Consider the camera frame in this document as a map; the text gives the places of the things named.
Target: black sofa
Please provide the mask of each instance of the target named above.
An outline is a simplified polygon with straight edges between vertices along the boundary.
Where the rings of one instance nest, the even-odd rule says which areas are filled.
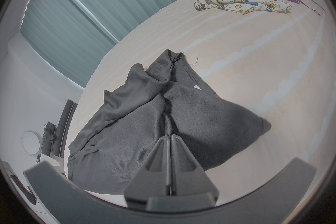
[[[51,132],[53,139],[42,143],[42,154],[47,156],[54,155],[63,158],[70,122],[76,108],[77,104],[68,100],[65,104],[57,127],[51,122],[48,122],[45,126],[44,135],[46,135],[46,130],[48,130]]]

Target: round mirror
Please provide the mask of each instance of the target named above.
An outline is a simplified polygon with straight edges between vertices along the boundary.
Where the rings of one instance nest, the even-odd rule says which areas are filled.
[[[20,151],[18,175],[41,153],[90,197],[156,213],[158,197],[194,212],[281,179],[293,216],[333,162],[330,0],[11,0],[2,15],[0,157]],[[24,131],[44,125],[43,142]]]
[[[31,156],[37,156],[42,151],[41,140],[39,135],[31,130],[23,132],[21,137],[23,149]]]

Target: black garment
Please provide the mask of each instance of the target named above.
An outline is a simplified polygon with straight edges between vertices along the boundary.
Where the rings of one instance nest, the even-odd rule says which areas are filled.
[[[163,135],[181,136],[207,170],[270,128],[256,114],[221,99],[183,53],[166,50],[146,71],[135,64],[123,86],[104,91],[104,104],[69,146],[69,179],[85,190],[122,194]]]

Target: mattress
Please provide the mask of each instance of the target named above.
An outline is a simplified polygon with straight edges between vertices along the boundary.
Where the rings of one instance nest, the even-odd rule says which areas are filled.
[[[334,117],[335,29],[322,8],[302,1],[321,15],[296,3],[287,14],[241,15],[196,11],[194,0],[178,0],[140,24],[90,78],[69,128],[65,174],[68,146],[103,104],[103,91],[123,85],[133,64],[146,69],[165,49],[183,52],[221,98],[272,124],[250,147],[206,172],[220,191],[217,204],[260,187],[296,156],[310,161]],[[125,205],[122,196],[91,194]]]

